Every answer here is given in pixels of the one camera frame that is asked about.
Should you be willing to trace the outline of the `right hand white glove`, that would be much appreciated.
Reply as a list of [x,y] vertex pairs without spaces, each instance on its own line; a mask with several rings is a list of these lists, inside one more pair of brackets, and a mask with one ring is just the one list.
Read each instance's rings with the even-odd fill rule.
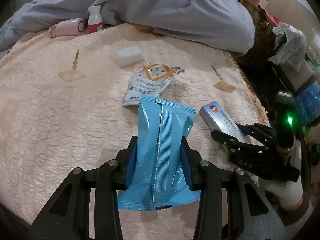
[[299,176],[296,182],[282,182],[259,178],[259,186],[261,189],[277,196],[279,199],[279,205],[286,211],[294,211],[298,209],[303,202],[301,176]]

